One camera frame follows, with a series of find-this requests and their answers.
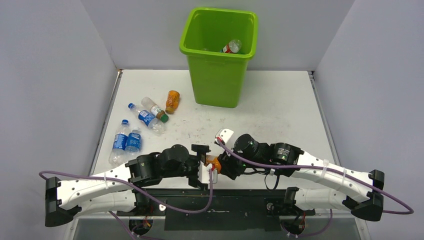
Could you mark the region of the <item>small orange label bottle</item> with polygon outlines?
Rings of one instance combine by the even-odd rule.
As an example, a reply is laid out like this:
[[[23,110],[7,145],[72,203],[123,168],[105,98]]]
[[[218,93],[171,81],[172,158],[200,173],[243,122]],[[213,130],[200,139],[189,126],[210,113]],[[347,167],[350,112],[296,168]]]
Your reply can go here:
[[[207,155],[206,159],[205,159],[205,165],[213,165],[214,169],[217,170],[218,173],[221,172],[222,166],[219,162],[218,156],[214,156],[214,155]]]

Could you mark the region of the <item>red label bottle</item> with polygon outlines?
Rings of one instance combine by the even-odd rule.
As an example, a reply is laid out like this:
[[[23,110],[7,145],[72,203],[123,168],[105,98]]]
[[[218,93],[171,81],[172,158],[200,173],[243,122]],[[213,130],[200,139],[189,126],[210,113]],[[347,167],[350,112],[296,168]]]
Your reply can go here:
[[[237,54],[242,48],[242,42],[239,39],[232,39],[221,50],[221,53]]]

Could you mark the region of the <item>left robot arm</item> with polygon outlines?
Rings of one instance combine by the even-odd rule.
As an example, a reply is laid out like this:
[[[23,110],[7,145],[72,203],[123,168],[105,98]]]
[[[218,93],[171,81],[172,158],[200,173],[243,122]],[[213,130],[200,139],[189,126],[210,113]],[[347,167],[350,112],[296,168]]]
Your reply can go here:
[[[134,212],[144,215],[149,201],[161,201],[147,193],[145,187],[158,185],[164,178],[186,177],[193,188],[205,190],[217,182],[217,168],[207,162],[207,145],[188,149],[175,144],[162,152],[143,154],[135,159],[91,176],[69,175],[50,171],[45,180],[46,227],[65,225],[82,215],[99,212]]]

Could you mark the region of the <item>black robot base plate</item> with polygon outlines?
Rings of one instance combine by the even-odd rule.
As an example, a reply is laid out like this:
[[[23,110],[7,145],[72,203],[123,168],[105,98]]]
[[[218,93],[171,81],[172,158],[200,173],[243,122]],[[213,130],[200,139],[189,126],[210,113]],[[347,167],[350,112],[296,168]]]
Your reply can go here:
[[[262,229],[278,231],[280,218],[292,222],[303,216],[315,215],[314,210],[300,210],[285,200],[286,191],[278,189],[215,189],[210,207],[202,213],[183,213],[172,209],[160,210],[159,204],[140,193],[136,208],[118,211],[120,217],[162,217],[166,231],[237,231]]]

